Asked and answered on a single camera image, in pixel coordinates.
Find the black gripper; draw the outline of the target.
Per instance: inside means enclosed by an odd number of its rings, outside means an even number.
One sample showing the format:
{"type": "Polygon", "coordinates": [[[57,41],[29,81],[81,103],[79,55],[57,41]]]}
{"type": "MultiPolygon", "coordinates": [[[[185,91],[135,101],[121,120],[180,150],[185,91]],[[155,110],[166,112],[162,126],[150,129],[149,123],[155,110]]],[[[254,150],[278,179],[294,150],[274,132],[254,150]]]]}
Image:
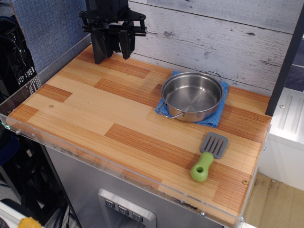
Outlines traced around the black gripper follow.
{"type": "Polygon", "coordinates": [[[147,34],[146,16],[131,10],[127,0],[96,0],[95,3],[95,9],[79,13],[84,32],[106,33],[106,56],[110,58],[121,48],[123,58],[128,59],[135,49],[135,36],[147,34]]]}

